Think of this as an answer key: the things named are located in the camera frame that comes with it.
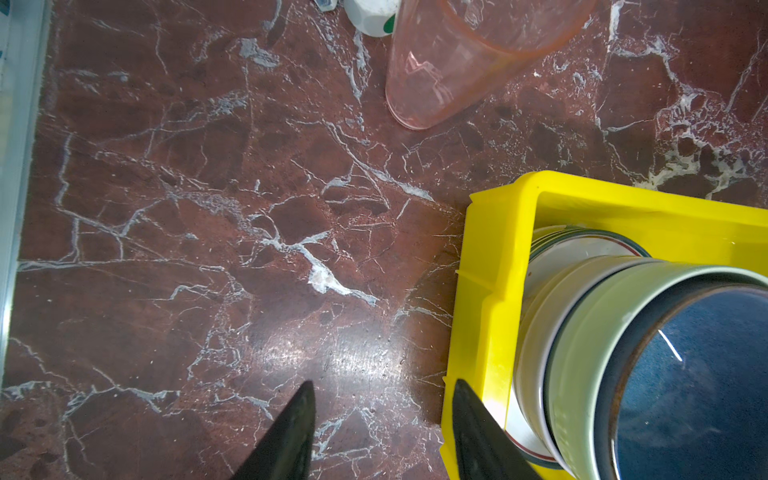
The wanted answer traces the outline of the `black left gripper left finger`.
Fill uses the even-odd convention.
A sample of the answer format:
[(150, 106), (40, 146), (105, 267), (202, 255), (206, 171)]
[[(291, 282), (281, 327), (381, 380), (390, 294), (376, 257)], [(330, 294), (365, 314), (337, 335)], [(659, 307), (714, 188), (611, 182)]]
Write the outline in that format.
[(305, 381), (231, 479), (308, 479), (316, 400)]

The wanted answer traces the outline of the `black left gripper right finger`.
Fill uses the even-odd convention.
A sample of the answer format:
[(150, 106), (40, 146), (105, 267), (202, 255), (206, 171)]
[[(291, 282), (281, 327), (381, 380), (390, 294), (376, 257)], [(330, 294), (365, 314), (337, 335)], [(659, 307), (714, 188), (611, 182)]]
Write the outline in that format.
[(540, 479), (463, 379), (454, 387), (452, 423), (461, 480)]

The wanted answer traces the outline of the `pale green bowl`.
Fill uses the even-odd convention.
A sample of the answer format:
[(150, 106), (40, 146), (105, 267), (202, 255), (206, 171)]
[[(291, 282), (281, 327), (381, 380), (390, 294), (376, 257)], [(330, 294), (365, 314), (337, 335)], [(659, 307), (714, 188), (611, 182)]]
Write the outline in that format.
[(614, 348), (631, 321), (665, 290), (690, 279), (724, 278), (766, 288), (756, 272), (728, 266), (653, 262), (610, 276), (572, 310), (557, 334), (545, 373), (545, 413), (571, 473), (602, 479), (595, 459), (598, 393)]

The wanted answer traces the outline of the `lilac bowl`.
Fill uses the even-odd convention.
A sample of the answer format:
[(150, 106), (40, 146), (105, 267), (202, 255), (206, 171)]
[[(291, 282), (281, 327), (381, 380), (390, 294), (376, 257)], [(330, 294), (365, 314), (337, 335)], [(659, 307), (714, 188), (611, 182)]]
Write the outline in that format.
[(526, 280), (505, 430), (523, 457), (538, 466), (571, 471), (545, 413), (545, 373), (557, 334), (593, 288), (620, 271), (653, 263), (648, 257), (601, 255), (534, 262)]

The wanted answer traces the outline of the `dark blue bowl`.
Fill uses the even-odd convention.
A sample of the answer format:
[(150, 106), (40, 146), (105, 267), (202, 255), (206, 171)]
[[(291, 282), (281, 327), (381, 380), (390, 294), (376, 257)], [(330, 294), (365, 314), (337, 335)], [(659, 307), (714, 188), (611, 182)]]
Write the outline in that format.
[(594, 420), (602, 479), (767, 476), (767, 290), (690, 279), (631, 321)]

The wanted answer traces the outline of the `white plate orange sunburst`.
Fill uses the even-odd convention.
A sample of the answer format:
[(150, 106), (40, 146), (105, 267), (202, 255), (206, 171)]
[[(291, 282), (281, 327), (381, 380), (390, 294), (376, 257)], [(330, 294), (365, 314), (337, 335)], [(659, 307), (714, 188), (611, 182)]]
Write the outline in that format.
[(529, 462), (569, 470), (544, 411), (545, 372), (566, 318), (600, 282), (651, 260), (639, 244), (607, 230), (559, 225), (534, 231), (505, 426)]

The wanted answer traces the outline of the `yellow plastic bin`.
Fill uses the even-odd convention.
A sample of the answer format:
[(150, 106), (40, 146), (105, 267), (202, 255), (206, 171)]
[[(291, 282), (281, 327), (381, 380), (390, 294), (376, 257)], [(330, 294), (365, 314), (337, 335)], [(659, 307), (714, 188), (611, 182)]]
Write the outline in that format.
[(767, 272), (764, 209), (658, 192), (555, 171), (472, 194), (466, 212), (445, 376), (440, 453), (459, 476), (452, 421), (464, 379), (498, 423), (506, 419), (530, 245), (537, 228), (609, 230), (668, 261)]

